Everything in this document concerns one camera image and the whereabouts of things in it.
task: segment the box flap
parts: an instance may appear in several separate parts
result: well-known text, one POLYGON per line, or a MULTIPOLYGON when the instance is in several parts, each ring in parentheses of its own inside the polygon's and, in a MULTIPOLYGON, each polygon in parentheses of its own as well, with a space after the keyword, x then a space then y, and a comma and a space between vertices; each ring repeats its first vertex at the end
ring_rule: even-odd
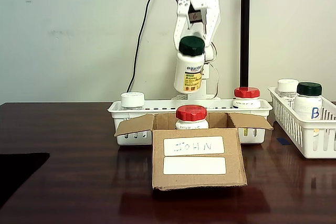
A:
POLYGON ((154 128, 154 115, 146 114, 138 118, 132 118, 119 124, 114 136, 141 131, 152 131, 154 128))
POLYGON ((207 115, 210 128, 227 128, 227 113, 210 112, 207 115))
POLYGON ((233 125, 237 128, 273 129, 269 122, 260 115, 230 113, 229 117, 231 118, 233 125))
POLYGON ((174 130, 177 121, 175 113, 163 113, 155 115, 156 130, 174 130))

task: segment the black object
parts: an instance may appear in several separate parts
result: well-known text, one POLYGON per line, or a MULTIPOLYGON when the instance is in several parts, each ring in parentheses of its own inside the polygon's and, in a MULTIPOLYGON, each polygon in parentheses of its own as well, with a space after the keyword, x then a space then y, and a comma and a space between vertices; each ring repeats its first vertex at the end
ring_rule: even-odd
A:
POLYGON ((0 155, 0 208, 49 157, 49 153, 0 155))
POLYGON ((248 87, 250 0, 240 0, 240 87, 248 87))
POLYGON ((192 4, 189 7, 188 15, 191 24, 202 22, 201 10, 195 10, 192 4))
POLYGON ((204 52, 204 40, 196 36, 186 36, 180 40, 179 51, 184 55, 196 56, 204 52))
POLYGON ((297 92, 298 94, 307 95, 309 97, 317 97, 322 95, 322 85, 315 82, 300 82, 297 92))

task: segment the dark wooden table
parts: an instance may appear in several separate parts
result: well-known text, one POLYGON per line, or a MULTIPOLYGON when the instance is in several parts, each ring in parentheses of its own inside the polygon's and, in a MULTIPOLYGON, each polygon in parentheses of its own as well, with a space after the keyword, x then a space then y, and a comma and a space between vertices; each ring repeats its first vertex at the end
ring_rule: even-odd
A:
POLYGON ((0 153, 50 154, 2 155, 17 162, 0 164, 0 195, 32 172, 3 202, 1 224, 336 223, 336 161, 305 160, 278 141, 288 138, 277 123, 264 144, 243 146, 248 186, 153 194, 151 148, 119 147, 108 106, 0 107, 0 153))

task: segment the open cardboard box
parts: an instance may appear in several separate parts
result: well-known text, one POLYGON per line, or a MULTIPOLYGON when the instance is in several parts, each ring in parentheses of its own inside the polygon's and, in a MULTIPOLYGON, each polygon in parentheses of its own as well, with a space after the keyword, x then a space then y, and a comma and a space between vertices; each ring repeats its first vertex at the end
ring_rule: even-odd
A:
POLYGON ((273 129, 263 116, 239 113, 209 113, 209 129, 176 130, 176 121, 175 114, 146 114, 115 133, 153 132, 153 189, 246 186, 238 128, 273 129))

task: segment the black cable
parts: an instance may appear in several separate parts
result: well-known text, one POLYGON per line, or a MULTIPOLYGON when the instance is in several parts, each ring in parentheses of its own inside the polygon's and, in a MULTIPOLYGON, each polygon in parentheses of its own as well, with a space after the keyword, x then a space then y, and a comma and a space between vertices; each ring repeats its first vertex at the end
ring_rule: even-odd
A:
POLYGON ((130 84, 127 87, 127 92, 131 91, 131 88, 133 86, 133 82, 134 82, 134 79, 135 79, 135 70, 137 69, 137 63, 136 62, 138 60, 140 40, 141 40, 143 28, 144 28, 145 23, 146 23, 148 7, 149 7, 150 2, 151 2, 151 0, 147 0, 146 7, 145 7, 145 13, 144 13, 144 16, 143 16, 143 21, 142 21, 140 32, 139 32, 139 35, 138 35, 138 41, 136 42, 137 43, 137 48, 135 50, 135 57, 134 57, 134 64, 133 64, 133 74, 132 74, 130 84))

